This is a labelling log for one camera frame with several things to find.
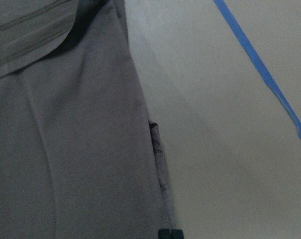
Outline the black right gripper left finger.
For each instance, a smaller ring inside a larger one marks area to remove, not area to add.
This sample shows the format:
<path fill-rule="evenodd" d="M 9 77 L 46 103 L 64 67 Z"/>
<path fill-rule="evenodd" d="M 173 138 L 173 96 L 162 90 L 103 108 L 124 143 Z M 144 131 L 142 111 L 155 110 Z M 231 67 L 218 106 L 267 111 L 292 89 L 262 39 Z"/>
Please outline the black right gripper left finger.
<path fill-rule="evenodd" d="M 171 239 L 170 229 L 159 229 L 157 234 L 158 234 L 158 239 Z"/>

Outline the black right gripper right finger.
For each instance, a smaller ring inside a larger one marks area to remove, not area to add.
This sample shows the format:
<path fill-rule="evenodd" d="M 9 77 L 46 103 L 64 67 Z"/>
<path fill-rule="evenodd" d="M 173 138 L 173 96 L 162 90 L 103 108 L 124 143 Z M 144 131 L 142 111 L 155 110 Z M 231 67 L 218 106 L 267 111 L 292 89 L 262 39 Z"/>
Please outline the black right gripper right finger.
<path fill-rule="evenodd" d="M 173 230 L 173 239 L 185 239 L 183 230 L 174 229 Z"/>

